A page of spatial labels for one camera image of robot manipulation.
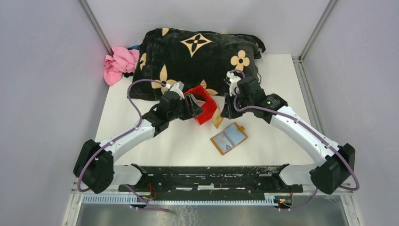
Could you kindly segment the red plastic bin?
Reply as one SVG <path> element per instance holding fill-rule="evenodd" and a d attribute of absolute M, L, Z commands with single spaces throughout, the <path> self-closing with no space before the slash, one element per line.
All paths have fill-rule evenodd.
<path fill-rule="evenodd" d="M 205 122 L 212 119 L 214 113 L 216 112 L 217 105 L 205 88 L 203 88 L 201 85 L 198 85 L 184 92 L 184 94 L 194 97 L 194 103 L 196 103 L 203 110 L 201 114 L 194 117 L 199 125 L 203 125 Z"/>

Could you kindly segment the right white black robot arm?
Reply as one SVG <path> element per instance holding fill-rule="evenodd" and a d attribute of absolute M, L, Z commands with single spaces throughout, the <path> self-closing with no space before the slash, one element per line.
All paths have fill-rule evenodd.
<path fill-rule="evenodd" d="M 255 117 L 284 132 L 295 141 L 314 161 L 313 164 L 285 164 L 272 178 L 277 192 L 286 191 L 291 185 L 313 185 L 325 194 L 338 188 L 358 190 L 354 175 L 355 149 L 350 144 L 340 145 L 304 121 L 287 101 L 277 94 L 265 94 L 258 80 L 252 76 L 241 78 L 228 73 L 224 82 L 229 86 L 225 93 L 222 116 L 229 119 L 251 112 Z M 343 186 L 354 178 L 355 187 Z"/>

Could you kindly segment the gold credit card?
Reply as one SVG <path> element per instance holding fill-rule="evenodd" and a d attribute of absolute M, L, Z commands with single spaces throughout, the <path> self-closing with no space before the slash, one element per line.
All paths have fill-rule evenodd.
<path fill-rule="evenodd" d="M 221 110 L 219 108 L 216 108 L 216 110 L 211 118 L 211 122 L 216 129 L 218 129 L 220 127 L 220 125 L 222 124 L 223 117 L 221 116 Z"/>

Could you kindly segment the silver credit card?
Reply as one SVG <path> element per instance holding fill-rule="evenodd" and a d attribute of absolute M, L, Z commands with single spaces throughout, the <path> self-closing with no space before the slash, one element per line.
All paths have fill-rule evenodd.
<path fill-rule="evenodd" d="M 230 138 L 223 134 L 218 135 L 214 140 L 223 153 L 228 152 L 234 146 L 234 143 L 230 141 Z"/>

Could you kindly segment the yellow leather card holder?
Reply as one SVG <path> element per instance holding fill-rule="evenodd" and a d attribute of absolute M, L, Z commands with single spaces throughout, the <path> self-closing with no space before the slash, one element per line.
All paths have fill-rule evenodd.
<path fill-rule="evenodd" d="M 248 138 L 245 128 L 234 122 L 217 135 L 210 138 L 221 155 L 225 155 Z"/>

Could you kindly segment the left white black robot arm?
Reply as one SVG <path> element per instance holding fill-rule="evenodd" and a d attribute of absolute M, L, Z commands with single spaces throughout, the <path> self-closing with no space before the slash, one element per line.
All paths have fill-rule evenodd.
<path fill-rule="evenodd" d="M 138 166 L 115 165 L 115 162 L 140 143 L 166 130 L 173 120 L 194 118 L 203 112 L 191 95 L 181 97 L 167 91 L 131 128 L 121 134 L 96 142 L 86 141 L 75 163 L 73 173 L 78 178 L 78 190 L 99 194 L 109 186 L 131 185 L 136 191 L 147 188 L 148 178 Z"/>

